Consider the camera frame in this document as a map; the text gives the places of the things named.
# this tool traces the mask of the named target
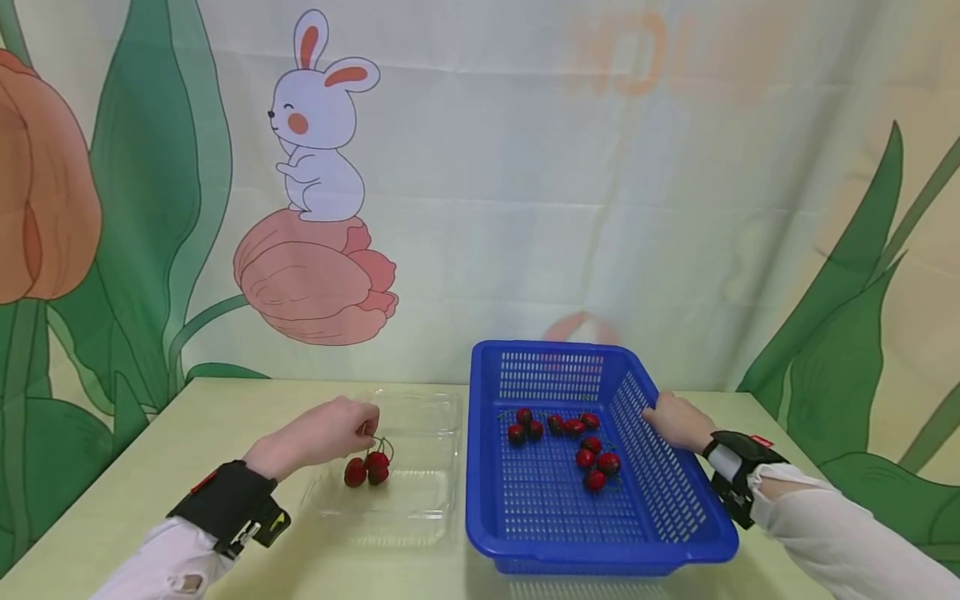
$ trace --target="clear plastic container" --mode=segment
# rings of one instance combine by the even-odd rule
[[[303,503],[323,520],[338,543],[379,547],[427,547],[446,535],[457,502],[462,400],[455,394],[377,390],[377,437],[394,446],[390,477],[379,486],[344,484],[353,456],[319,467]]]

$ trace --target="rabbit cheek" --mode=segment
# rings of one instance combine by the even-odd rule
[[[287,127],[290,128],[291,132],[297,135],[303,135],[310,129],[310,124],[307,123],[305,116],[299,112],[294,112],[287,117]]]

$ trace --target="white rabbit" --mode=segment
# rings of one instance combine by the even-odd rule
[[[357,117],[350,92],[372,89],[380,70],[366,59],[337,60],[325,71],[317,68],[329,28],[320,11],[307,11],[294,30],[297,69],[280,78],[270,125],[289,155],[276,169],[286,176],[290,209],[303,221],[345,221],[360,211],[364,183],[338,148],[356,131]]]

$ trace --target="plastic container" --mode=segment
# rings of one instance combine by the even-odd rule
[[[696,457],[640,418],[657,388],[629,350],[488,341],[473,349],[467,446],[467,534],[497,570],[515,574],[665,576],[736,553],[733,523]],[[619,485],[583,488],[579,448],[549,432],[509,445],[516,410],[539,418],[596,414],[617,448]]]
[[[347,461],[318,468],[303,503],[323,520],[338,543],[426,547],[444,538],[456,506],[462,403],[450,394],[394,394],[377,390],[377,437],[394,445],[390,478],[379,486],[344,485]]]

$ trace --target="black wrist strap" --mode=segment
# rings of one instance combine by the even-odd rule
[[[704,448],[704,458],[709,460],[710,454],[720,445],[740,458],[740,468],[733,475],[732,481],[728,481],[719,472],[714,472],[713,477],[710,478],[710,484],[720,496],[733,521],[745,530],[750,529],[754,526],[754,520],[750,517],[754,507],[754,493],[750,489],[747,477],[760,465],[788,463],[788,461],[757,439],[732,431],[714,432],[713,440]]]
[[[200,527],[216,539],[216,552],[234,559],[251,539],[269,548],[290,526],[290,515],[270,497],[275,488],[275,479],[253,472],[243,461],[225,463],[167,517],[179,516]]]

